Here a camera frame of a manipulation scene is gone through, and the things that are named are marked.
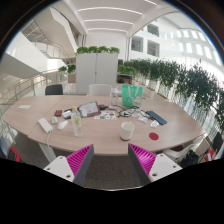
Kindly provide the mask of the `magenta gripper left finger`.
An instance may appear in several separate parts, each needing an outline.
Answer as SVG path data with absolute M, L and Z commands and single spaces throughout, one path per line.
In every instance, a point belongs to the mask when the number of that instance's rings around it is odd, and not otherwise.
M 44 170 L 65 180 L 84 186 L 85 177 L 94 156 L 92 144 L 73 152 L 69 156 L 58 156 Z

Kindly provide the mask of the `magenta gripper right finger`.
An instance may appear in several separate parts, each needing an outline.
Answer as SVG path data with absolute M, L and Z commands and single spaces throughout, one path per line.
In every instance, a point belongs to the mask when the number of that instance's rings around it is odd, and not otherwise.
M 131 143 L 128 144 L 128 154 L 142 186 L 181 170 L 165 154 L 156 155 Z

